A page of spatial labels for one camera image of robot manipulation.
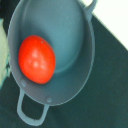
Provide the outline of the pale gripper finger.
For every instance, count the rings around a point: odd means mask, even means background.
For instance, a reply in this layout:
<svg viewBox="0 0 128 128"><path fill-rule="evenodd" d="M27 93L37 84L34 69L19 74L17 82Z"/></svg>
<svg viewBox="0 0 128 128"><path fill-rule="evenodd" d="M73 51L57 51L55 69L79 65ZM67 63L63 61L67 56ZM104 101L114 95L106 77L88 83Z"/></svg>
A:
<svg viewBox="0 0 128 128"><path fill-rule="evenodd" d="M4 80L10 76L11 70L8 66L9 61L10 56L6 33L3 27L0 27L0 85L2 85Z"/></svg>

